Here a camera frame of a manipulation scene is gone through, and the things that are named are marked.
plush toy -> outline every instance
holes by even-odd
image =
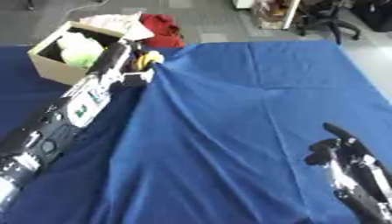
[[[100,43],[79,32],[66,32],[57,40],[57,44],[61,49],[61,58],[72,67],[88,69],[103,52]]]

robotic hand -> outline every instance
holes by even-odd
[[[330,123],[324,128],[338,138],[311,145],[305,162],[328,170],[334,195],[361,223],[392,223],[392,177],[386,168],[355,136]]]
[[[132,53],[138,69],[125,73]],[[162,62],[163,56],[146,55],[138,43],[120,39],[102,53],[83,79],[0,142],[0,214],[109,104],[114,83],[137,86],[152,80],[149,64]]]

office chair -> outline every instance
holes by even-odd
[[[346,28],[354,31],[354,40],[360,39],[361,30],[353,24],[339,19],[340,9],[343,7],[344,0],[325,0],[306,7],[303,3],[300,5],[299,12],[303,15],[303,24],[298,26],[299,34],[306,36],[306,31],[317,26],[328,26],[336,38],[336,43],[341,44],[340,28]]]

open box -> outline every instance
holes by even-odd
[[[87,38],[93,38],[103,47],[118,41],[123,36],[120,32],[110,31],[77,22],[66,22],[49,37],[35,45],[29,57],[41,77],[73,85],[86,74],[86,70],[67,65],[60,56],[57,40],[65,32],[81,32]]]

gray floor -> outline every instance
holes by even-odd
[[[71,13],[72,8],[93,4],[92,0],[35,0],[35,11],[23,10],[24,0],[0,2],[0,45],[35,44],[66,20],[94,14],[130,14],[137,9],[164,13],[176,18],[186,43],[260,41],[285,39],[333,39],[328,31],[313,31],[300,38],[294,31],[261,31],[251,23],[249,13],[233,9],[231,0],[110,0],[102,7],[89,7]],[[392,32],[376,33],[348,11],[341,17],[361,27],[363,36],[348,36],[341,47],[354,64],[392,102]]]

